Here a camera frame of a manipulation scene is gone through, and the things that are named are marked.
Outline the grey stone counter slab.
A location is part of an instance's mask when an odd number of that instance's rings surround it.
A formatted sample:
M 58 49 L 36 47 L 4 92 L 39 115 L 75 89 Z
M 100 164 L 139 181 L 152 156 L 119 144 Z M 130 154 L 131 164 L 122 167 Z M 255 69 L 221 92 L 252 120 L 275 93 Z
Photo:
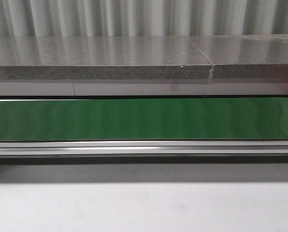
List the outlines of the grey stone counter slab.
M 202 80 L 210 69 L 186 37 L 0 37 L 0 80 Z

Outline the green conveyor belt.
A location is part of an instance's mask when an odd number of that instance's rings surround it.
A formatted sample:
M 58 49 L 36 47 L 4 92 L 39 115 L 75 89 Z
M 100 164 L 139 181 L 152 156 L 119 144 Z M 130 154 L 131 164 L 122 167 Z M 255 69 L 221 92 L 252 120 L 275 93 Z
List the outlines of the green conveyor belt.
M 288 139 L 288 98 L 0 101 L 0 141 Z

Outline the grey stone slab right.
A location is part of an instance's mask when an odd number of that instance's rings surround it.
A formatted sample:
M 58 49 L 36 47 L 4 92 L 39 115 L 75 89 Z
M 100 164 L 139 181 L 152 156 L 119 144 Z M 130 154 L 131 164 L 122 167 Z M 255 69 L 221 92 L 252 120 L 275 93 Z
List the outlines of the grey stone slab right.
M 192 36 L 214 80 L 288 81 L 288 35 Z

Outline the white pleated curtain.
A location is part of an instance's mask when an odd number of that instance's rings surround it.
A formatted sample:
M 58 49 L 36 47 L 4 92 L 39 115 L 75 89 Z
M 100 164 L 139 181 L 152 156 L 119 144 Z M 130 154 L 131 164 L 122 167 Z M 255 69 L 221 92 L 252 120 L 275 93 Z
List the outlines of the white pleated curtain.
M 0 37 L 288 34 L 288 0 L 0 0 Z

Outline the aluminium conveyor side rail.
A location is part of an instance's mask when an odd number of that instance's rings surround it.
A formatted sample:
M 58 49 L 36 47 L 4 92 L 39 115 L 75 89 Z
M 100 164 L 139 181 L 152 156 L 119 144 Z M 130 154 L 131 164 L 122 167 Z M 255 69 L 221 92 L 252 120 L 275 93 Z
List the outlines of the aluminium conveyor side rail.
M 288 140 L 0 142 L 0 158 L 288 156 Z

